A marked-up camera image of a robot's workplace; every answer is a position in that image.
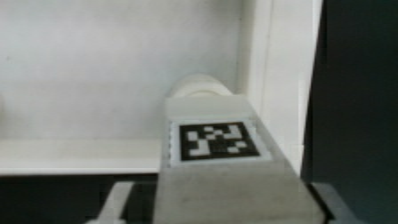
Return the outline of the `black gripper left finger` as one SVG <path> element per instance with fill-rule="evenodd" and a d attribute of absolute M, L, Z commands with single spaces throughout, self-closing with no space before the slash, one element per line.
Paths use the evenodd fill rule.
<path fill-rule="evenodd" d="M 154 216 L 152 183 L 122 181 L 114 184 L 98 216 L 86 224 L 150 224 Z"/>

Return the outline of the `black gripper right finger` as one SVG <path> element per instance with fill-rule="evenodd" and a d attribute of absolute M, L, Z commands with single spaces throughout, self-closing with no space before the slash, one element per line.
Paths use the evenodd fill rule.
<path fill-rule="evenodd" d="M 358 218 L 333 185 L 313 182 L 310 187 L 328 216 L 326 224 L 369 224 Z"/>

